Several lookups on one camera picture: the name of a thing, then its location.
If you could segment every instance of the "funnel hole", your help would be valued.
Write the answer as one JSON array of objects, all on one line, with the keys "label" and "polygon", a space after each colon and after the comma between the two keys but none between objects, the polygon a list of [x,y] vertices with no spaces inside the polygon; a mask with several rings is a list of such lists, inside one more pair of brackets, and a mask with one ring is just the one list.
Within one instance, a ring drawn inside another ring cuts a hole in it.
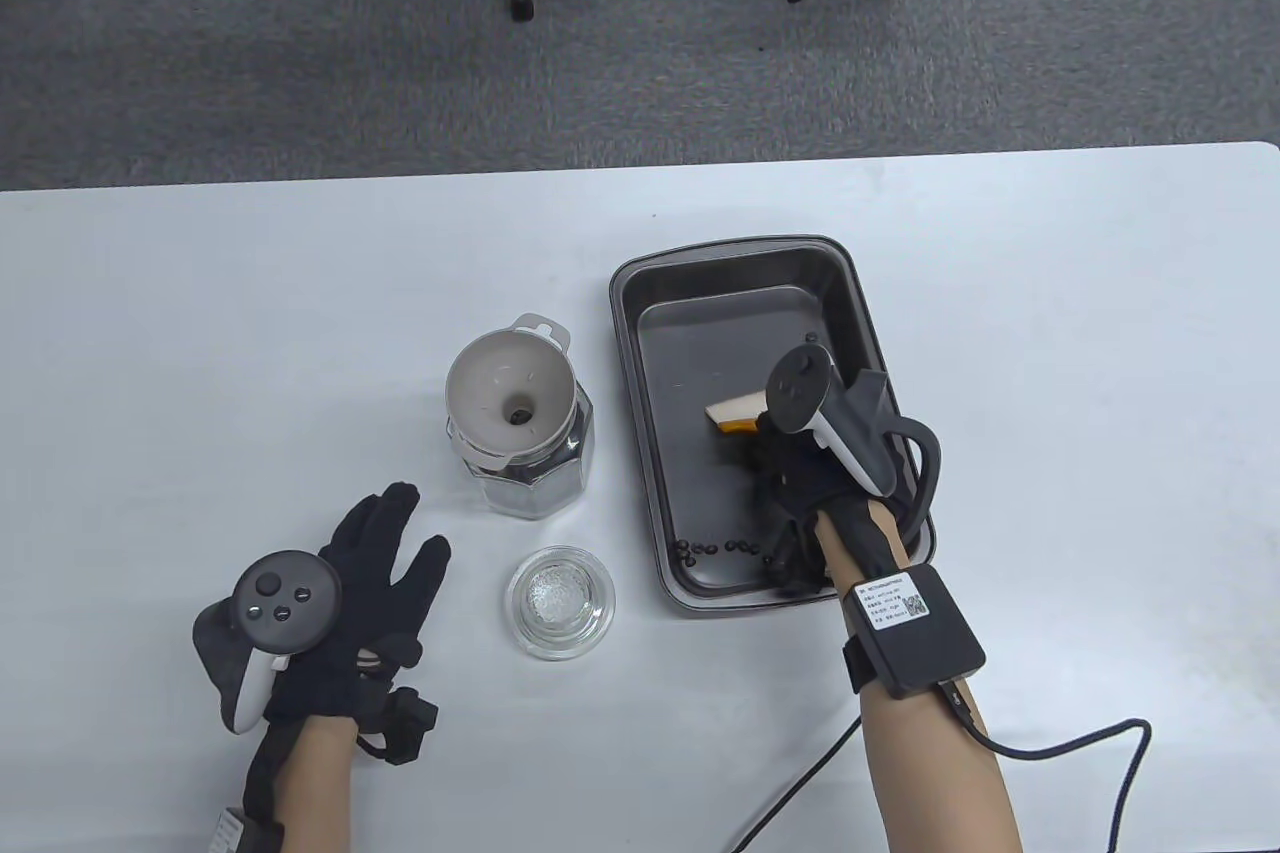
[{"label": "funnel hole", "polygon": [[522,426],[534,418],[534,397],[516,393],[502,405],[502,418],[513,426]]}]

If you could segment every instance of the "controller button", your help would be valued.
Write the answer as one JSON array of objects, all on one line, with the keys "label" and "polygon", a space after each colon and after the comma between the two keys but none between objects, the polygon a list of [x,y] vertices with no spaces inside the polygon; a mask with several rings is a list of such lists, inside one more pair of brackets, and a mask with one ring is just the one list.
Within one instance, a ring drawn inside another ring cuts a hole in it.
[{"label": "controller button", "polygon": [[257,578],[253,585],[262,596],[275,596],[280,589],[280,578],[274,573],[265,573]]}]

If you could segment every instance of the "white table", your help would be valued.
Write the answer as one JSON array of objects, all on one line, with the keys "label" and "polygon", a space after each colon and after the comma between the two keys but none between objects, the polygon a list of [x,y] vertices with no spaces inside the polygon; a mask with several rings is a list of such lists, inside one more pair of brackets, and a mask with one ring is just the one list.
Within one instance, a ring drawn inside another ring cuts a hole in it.
[{"label": "white table", "polygon": [[[403,478],[404,555],[454,547],[404,675],[440,725],[357,771],[356,849],[722,850],[854,717],[844,624],[659,593],[605,287],[774,232],[847,246],[942,438],[938,566],[997,738],[1147,716],[1124,853],[1280,843],[1277,213],[1261,143],[0,196],[0,848],[202,849],[256,736],[221,729],[193,616]],[[530,309],[598,410],[585,501],[541,524],[483,511],[440,396]],[[499,602],[559,542],[618,610],[544,663]],[[1030,853],[1103,849],[1130,747],[1006,765]],[[858,739],[753,849],[837,847],[884,848]]]}]

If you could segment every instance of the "jar lid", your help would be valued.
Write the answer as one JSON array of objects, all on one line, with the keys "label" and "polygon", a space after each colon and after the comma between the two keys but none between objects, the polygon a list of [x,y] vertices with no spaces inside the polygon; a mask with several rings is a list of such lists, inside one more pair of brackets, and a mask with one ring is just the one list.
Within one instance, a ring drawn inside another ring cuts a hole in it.
[{"label": "jar lid", "polygon": [[613,580],[591,553],[572,546],[539,549],[507,587],[516,642],[543,660],[572,660],[600,642],[613,621]]}]

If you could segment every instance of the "baking tray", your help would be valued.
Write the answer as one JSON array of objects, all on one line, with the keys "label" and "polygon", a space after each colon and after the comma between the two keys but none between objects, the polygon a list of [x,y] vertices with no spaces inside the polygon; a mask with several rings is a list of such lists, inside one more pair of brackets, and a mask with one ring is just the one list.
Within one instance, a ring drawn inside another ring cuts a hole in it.
[{"label": "baking tray", "polygon": [[[884,360],[847,251],[823,236],[769,236],[685,246],[634,259],[609,283],[613,332],[635,418],[649,520],[663,588],[695,611],[732,611],[810,602],[768,585],[760,555],[785,516],[760,496],[745,464],[749,441],[719,433],[705,409],[763,391],[778,359],[817,336],[851,383]],[[890,387],[890,400],[897,400]],[[902,482],[916,469],[900,438]],[[675,543],[716,543],[692,567]],[[727,551],[727,540],[760,547]],[[933,555],[933,520],[909,543],[913,562]]]}]

